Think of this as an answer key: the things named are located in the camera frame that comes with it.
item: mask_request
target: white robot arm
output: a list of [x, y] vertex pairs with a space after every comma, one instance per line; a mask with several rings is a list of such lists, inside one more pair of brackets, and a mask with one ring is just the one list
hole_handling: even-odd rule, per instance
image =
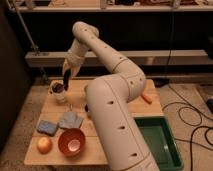
[[158, 171], [127, 108], [127, 103], [144, 90], [144, 73], [126, 56], [100, 40], [95, 27], [77, 22], [73, 34], [75, 39], [63, 66], [65, 87], [68, 85], [67, 72], [71, 69], [72, 77], [77, 74], [74, 71], [79, 71], [89, 49], [112, 73], [94, 79], [86, 89], [87, 105], [110, 168], [114, 171]]

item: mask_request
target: orange bowl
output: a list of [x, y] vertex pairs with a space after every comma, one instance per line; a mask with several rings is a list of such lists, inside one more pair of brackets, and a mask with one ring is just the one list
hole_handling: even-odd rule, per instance
[[85, 135], [79, 128], [71, 128], [61, 134], [58, 148], [65, 156], [75, 156], [85, 146]]

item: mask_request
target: orange object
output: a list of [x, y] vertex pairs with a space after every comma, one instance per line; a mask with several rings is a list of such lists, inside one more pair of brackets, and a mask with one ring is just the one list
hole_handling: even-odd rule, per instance
[[52, 141], [48, 137], [41, 137], [37, 143], [37, 149], [41, 154], [47, 154], [52, 149]]
[[152, 99], [150, 99], [149, 96], [145, 95], [145, 94], [141, 94], [142, 99], [144, 99], [145, 102], [147, 102], [148, 104], [152, 104]]
[[85, 135], [78, 128], [71, 128], [61, 134], [58, 148], [65, 156], [75, 156], [83, 150]]

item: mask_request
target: cable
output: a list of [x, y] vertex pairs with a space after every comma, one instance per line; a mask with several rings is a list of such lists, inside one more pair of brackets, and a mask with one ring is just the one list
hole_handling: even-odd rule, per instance
[[193, 136], [195, 134], [195, 132], [201, 128], [207, 128], [206, 132], [208, 132], [209, 130], [213, 130], [213, 127], [209, 127], [209, 126], [199, 126], [197, 128], [195, 128], [192, 133], [191, 133], [191, 138], [190, 138], [190, 160], [191, 160], [191, 167], [190, 170], [193, 171], [193, 151], [192, 151], [192, 140], [193, 140]]
[[[182, 142], [186, 142], [186, 143], [190, 143], [190, 142], [191, 142], [190, 140], [184, 140], [184, 139], [176, 138], [176, 137], [174, 137], [174, 139], [175, 139], [176, 141], [182, 141]], [[198, 146], [200, 146], [200, 147], [203, 147], [204, 149], [213, 151], [212, 148], [209, 148], [209, 147], [207, 147], [207, 146], [205, 146], [205, 145], [203, 145], [203, 144], [200, 144], [200, 143], [197, 143], [197, 142], [194, 142], [194, 141], [192, 141], [192, 144], [195, 144], [195, 145], [198, 145]]]
[[171, 8], [171, 32], [169, 37], [169, 56], [166, 60], [166, 64], [164, 67], [164, 77], [153, 79], [156, 87], [162, 87], [169, 83], [169, 79], [167, 78], [167, 76], [168, 76], [168, 66], [171, 60], [171, 55], [172, 55], [172, 46], [173, 46], [174, 30], [175, 30], [174, 25], [175, 25], [175, 16], [174, 16], [173, 8]]
[[[191, 132], [191, 135], [190, 135], [190, 140], [184, 140], [184, 139], [180, 139], [180, 138], [175, 138], [175, 140], [177, 141], [182, 141], [182, 142], [187, 142], [190, 144], [190, 170], [193, 171], [193, 148], [192, 148], [192, 144], [196, 144], [196, 145], [199, 145], [205, 149], [208, 149], [210, 151], [213, 151], [213, 143], [209, 140], [208, 138], [208, 133], [209, 131], [213, 131], [213, 127], [209, 127], [209, 126], [206, 126], [206, 125], [202, 125], [202, 116], [205, 117], [206, 119], [210, 120], [210, 121], [213, 121], [212, 118], [206, 116], [203, 112], [201, 112], [198, 108], [196, 108], [195, 106], [193, 106], [189, 101], [187, 101], [183, 96], [181, 96], [173, 87], [171, 87], [171, 85], [168, 85], [168, 87], [178, 96], [180, 97], [184, 102], [171, 102], [169, 104], [167, 104], [166, 106], [163, 107], [163, 110], [165, 110], [167, 107], [171, 106], [171, 105], [174, 105], [174, 104], [180, 104], [180, 105], [185, 105], [184, 107], [181, 107], [178, 109], [178, 116], [180, 117], [180, 119], [182, 120], [182, 122], [184, 122], [185, 124], [189, 125], [189, 126], [194, 126], [194, 130]], [[183, 111], [183, 109], [191, 109], [193, 111], [196, 112], [196, 114], [199, 116], [200, 118], [200, 121], [197, 123], [197, 124], [191, 124], [189, 122], [186, 122], [183, 118], [182, 118], [182, 114], [181, 112]], [[206, 128], [206, 131], [204, 133], [204, 138], [206, 140], [206, 142], [212, 147], [212, 148], [209, 148], [207, 146], [204, 146], [200, 143], [197, 143], [197, 142], [194, 142], [193, 141], [193, 137], [194, 137], [194, 134], [197, 130], [199, 129], [202, 129], [202, 128]]]
[[195, 106], [193, 106], [191, 103], [189, 103], [183, 96], [181, 96], [173, 87], [171, 87], [171, 85], [168, 85], [168, 87], [178, 96], [180, 97], [183, 101], [185, 101], [189, 106], [191, 106], [194, 110], [196, 110], [198, 113], [200, 113], [203, 117], [205, 117], [206, 119], [213, 121], [213, 118], [210, 118], [208, 116], [206, 116], [203, 112], [201, 112], [198, 108], [196, 108]]

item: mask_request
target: green plastic bin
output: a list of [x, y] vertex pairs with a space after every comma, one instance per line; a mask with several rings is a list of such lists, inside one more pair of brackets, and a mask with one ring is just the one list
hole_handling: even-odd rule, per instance
[[164, 117], [135, 118], [161, 171], [183, 169], [183, 161]]

